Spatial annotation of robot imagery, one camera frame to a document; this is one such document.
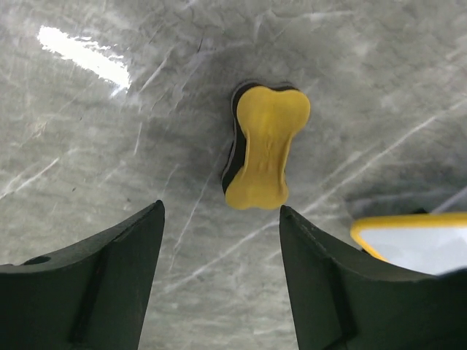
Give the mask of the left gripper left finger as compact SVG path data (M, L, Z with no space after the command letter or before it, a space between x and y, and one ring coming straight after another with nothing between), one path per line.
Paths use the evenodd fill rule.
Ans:
M137 349L161 249L157 201L82 241L1 267L3 349Z

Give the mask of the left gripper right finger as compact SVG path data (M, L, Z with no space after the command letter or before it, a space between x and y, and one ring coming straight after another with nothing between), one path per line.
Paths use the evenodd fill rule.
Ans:
M464 349L466 271L378 260L288 206L279 236L300 349Z

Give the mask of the yellow bone-shaped eraser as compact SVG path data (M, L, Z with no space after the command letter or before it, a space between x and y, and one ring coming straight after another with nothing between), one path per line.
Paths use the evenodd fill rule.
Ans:
M234 138L221 185L238 210L277 209L289 196L285 167L293 138L305 127L311 102L289 83L246 81L231 99Z

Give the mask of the yellow framed whiteboard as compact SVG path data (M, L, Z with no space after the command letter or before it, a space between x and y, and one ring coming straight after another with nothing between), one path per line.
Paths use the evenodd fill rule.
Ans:
M372 257L411 271L442 275L466 268L466 213L367 217L350 235Z

